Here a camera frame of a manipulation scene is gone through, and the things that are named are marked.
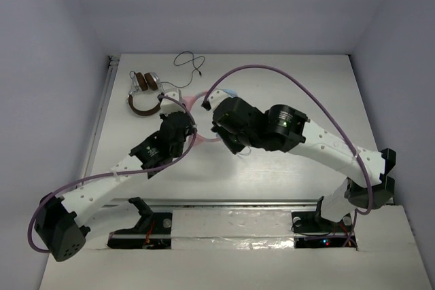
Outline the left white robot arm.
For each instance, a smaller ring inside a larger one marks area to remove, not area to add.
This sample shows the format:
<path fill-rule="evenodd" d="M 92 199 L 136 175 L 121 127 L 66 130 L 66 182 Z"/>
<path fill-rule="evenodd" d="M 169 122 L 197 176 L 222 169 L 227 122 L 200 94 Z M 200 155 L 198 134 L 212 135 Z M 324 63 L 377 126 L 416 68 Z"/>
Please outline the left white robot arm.
<path fill-rule="evenodd" d="M 44 196 L 33 214 L 28 232 L 37 232 L 43 251 L 57 262 L 73 257 L 91 231 L 86 224 L 122 187 L 138 176 L 148 178 L 182 160 L 190 151 L 184 144 L 195 138 L 196 124 L 189 111 L 162 117 L 160 128 L 130 150 L 110 171 L 85 177 Z"/>

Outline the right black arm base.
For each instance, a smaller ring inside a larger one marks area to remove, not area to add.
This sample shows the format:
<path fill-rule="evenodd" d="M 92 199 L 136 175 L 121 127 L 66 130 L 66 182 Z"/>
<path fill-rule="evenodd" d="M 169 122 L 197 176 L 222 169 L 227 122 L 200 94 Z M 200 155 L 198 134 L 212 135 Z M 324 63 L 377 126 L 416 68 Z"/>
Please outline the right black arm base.
<path fill-rule="evenodd" d="M 320 215 L 321 197 L 314 211 L 292 212 L 291 231 L 296 249 L 326 249 L 347 247 L 356 249 L 358 244 L 353 231 L 353 219 L 349 213 L 339 222 L 324 219 Z"/>

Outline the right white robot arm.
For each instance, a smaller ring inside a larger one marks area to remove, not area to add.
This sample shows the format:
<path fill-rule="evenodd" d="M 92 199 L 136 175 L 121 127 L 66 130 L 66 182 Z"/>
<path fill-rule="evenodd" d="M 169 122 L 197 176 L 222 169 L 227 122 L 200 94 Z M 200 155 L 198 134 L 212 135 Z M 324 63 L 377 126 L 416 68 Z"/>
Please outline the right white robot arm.
<path fill-rule="evenodd" d="M 371 151 L 348 145 L 323 129 L 306 114 L 287 105 L 274 105 L 265 112 L 239 97 L 211 96 L 212 131 L 233 154 L 245 147 L 281 151 L 311 159 L 343 175 L 345 181 L 317 202 L 314 223 L 331 230 L 355 209 L 379 209 L 395 191 L 389 172 L 396 152 L 386 148 Z"/>

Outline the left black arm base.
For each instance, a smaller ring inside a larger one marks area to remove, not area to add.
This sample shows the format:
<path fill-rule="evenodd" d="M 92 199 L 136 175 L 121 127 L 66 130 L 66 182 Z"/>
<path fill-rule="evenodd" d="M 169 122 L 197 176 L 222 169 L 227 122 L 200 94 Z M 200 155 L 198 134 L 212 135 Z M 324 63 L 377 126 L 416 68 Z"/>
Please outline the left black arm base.
<path fill-rule="evenodd" d="M 172 212 L 154 212 L 143 199 L 129 198 L 140 216 L 131 228 L 111 232 L 107 246 L 110 249 L 171 249 Z"/>

